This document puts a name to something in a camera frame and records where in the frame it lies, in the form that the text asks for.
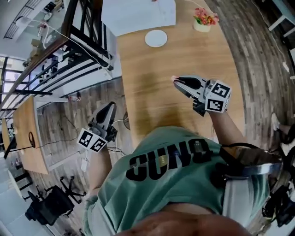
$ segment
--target electrical wire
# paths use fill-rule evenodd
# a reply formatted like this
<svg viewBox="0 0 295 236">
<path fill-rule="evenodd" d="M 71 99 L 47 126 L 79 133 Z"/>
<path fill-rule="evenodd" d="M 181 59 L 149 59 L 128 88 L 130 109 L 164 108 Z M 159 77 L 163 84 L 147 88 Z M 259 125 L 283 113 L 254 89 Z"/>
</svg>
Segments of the electrical wire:
<svg viewBox="0 0 295 236">
<path fill-rule="evenodd" d="M 125 155 L 125 156 L 127 156 L 127 154 L 125 153 L 125 152 L 123 152 L 120 148 L 118 148 L 118 147 L 108 147 L 107 148 L 108 150 L 110 150 L 110 151 L 114 151 L 114 152 L 121 152 L 123 155 Z"/>
<path fill-rule="evenodd" d="M 114 121 L 113 124 L 115 124 L 116 122 L 119 122 L 119 121 L 125 121 L 125 120 L 127 120 L 127 119 L 128 119 L 128 117 L 125 118 L 125 119 L 116 120 L 116 121 Z M 112 153 L 116 153 L 116 152 L 121 152 L 122 154 L 124 154 L 124 155 L 126 156 L 126 154 L 125 154 L 120 148 L 118 148 L 118 141 L 117 141 L 117 138 L 115 138 L 115 147 L 107 147 L 107 149 L 108 149 L 109 151 L 111 151 L 110 154 L 112 154 Z"/>
<path fill-rule="evenodd" d="M 45 47 L 45 41 L 46 41 L 47 36 L 48 36 L 48 33 L 49 33 L 49 28 L 51 28 L 52 30 L 56 31 L 57 33 L 59 33 L 59 34 L 62 35 L 63 37 L 65 37 L 65 38 L 67 38 L 68 40 L 71 40 L 72 42 L 74 42 L 75 44 L 77 44 L 77 45 L 78 45 L 80 48 L 82 48 L 82 49 L 83 49 L 83 50 L 84 50 L 84 51 L 85 51 L 90 57 L 92 57 L 92 58 L 97 62 L 97 64 L 99 64 L 103 69 L 107 70 L 107 69 L 110 68 L 111 63 L 109 63 L 107 67 L 102 66 L 102 65 L 98 62 L 98 60 L 97 60 L 95 57 L 93 57 L 92 55 L 90 55 L 90 53 L 87 52 L 86 49 L 83 48 L 79 43 L 77 43 L 76 41 L 72 40 L 71 38 L 69 38 L 69 37 L 63 35 L 63 34 L 60 33 L 58 30 L 56 30 L 55 28 L 51 27 L 51 26 L 48 25 L 47 23 L 45 23 L 45 22 L 41 22 L 41 21 L 38 21 L 38 20 L 33 20 L 33 19 L 29 19 L 29 20 L 30 20 L 30 21 L 35 21 L 35 22 L 38 22 L 38 23 L 40 23 L 40 24 L 43 24 L 43 25 L 47 26 L 47 32 L 46 32 L 46 35 L 45 35 L 45 38 L 44 38 L 44 41 L 43 41 L 43 46 L 44 46 L 44 48 L 46 48 L 46 47 Z M 108 59 L 111 60 L 111 59 L 110 59 L 110 53 L 109 53 L 109 51 L 107 51 L 107 54 L 108 54 Z"/>
<path fill-rule="evenodd" d="M 114 121 L 114 123 L 116 123 L 116 122 L 118 122 L 118 121 L 125 121 L 125 120 L 127 120 L 129 117 L 127 117 L 126 119 L 122 119 L 122 120 L 116 120 L 116 121 Z"/>
<path fill-rule="evenodd" d="M 75 139 L 78 138 L 78 136 L 79 136 L 79 134 L 78 134 L 78 130 L 77 130 L 77 128 L 74 126 L 74 124 L 73 124 L 73 123 L 67 118 L 66 115 L 64 115 L 64 116 L 62 116 L 62 117 L 65 117 L 65 118 L 67 119 L 67 121 L 70 122 L 70 124 L 74 127 L 74 129 L 75 129 L 75 131 L 76 131 L 76 137 L 73 138 L 73 139 L 70 139 L 70 140 L 58 140 L 58 141 L 55 141 L 55 142 L 49 142 L 49 143 L 46 143 L 46 144 L 44 144 L 44 145 L 42 145 L 42 146 L 40 146 L 40 147 L 36 147 L 36 149 L 37 149 L 37 148 L 42 148 L 42 147 L 44 147 L 44 146 L 46 146 L 46 145 L 48 145 L 48 144 L 53 144 L 53 143 L 57 143 L 57 142 L 71 142 L 71 141 L 73 141 L 73 140 L 75 140 Z"/>
</svg>

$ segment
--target forearm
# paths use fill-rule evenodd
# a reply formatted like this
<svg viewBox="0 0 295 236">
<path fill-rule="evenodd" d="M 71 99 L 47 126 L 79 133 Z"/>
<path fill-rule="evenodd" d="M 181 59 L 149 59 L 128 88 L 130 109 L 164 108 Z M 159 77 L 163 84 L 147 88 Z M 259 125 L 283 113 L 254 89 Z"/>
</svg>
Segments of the forearm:
<svg viewBox="0 0 295 236">
<path fill-rule="evenodd" d="M 103 184 L 111 169 L 111 158 L 106 146 L 99 153 L 92 153 L 89 168 L 90 192 Z"/>
<path fill-rule="evenodd" d="M 209 114 L 220 144 L 230 145 L 237 142 L 247 142 L 246 138 L 226 112 L 209 112 Z"/>
</svg>

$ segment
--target flower pot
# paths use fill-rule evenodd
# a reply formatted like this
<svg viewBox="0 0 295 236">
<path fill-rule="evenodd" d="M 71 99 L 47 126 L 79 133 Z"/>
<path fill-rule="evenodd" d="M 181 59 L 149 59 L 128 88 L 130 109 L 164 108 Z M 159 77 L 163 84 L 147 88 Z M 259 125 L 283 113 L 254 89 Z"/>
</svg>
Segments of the flower pot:
<svg viewBox="0 0 295 236">
<path fill-rule="evenodd" d="M 194 20 L 194 29 L 199 32 L 209 32 L 211 29 L 211 26 L 199 24 L 196 20 Z"/>
</svg>

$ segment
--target black and white marker cube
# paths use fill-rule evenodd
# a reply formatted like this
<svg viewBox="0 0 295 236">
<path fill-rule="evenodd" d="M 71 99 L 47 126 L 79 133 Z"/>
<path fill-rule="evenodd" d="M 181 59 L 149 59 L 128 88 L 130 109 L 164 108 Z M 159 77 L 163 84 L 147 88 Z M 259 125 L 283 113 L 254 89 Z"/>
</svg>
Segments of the black and white marker cube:
<svg viewBox="0 0 295 236">
<path fill-rule="evenodd" d="M 230 101 L 231 87 L 217 80 L 206 96 L 205 110 L 223 113 Z"/>
<path fill-rule="evenodd" d="M 82 129 L 77 143 L 86 150 L 98 153 L 107 144 L 107 141 L 89 130 Z"/>
</svg>

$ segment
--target office chair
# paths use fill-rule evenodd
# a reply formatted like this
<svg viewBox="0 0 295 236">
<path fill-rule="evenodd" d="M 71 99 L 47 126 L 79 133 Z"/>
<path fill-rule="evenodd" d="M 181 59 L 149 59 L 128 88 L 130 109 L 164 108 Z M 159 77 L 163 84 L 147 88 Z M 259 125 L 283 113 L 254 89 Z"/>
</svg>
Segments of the office chair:
<svg viewBox="0 0 295 236">
<path fill-rule="evenodd" d="M 74 177 L 71 177 L 69 187 L 66 187 L 66 185 L 62 182 L 63 179 L 64 178 L 61 177 L 60 182 L 64 186 L 65 192 L 60 187 L 55 185 L 45 189 L 46 192 L 51 192 L 45 199 L 42 198 L 42 201 L 28 191 L 28 194 L 33 201 L 25 213 L 28 220 L 38 220 L 42 225 L 53 225 L 61 215 L 69 216 L 72 213 L 74 204 L 71 202 L 69 196 L 78 204 L 82 202 L 81 200 L 77 200 L 74 196 L 85 196 L 86 193 L 84 192 L 83 194 L 78 194 L 71 190 Z"/>
</svg>

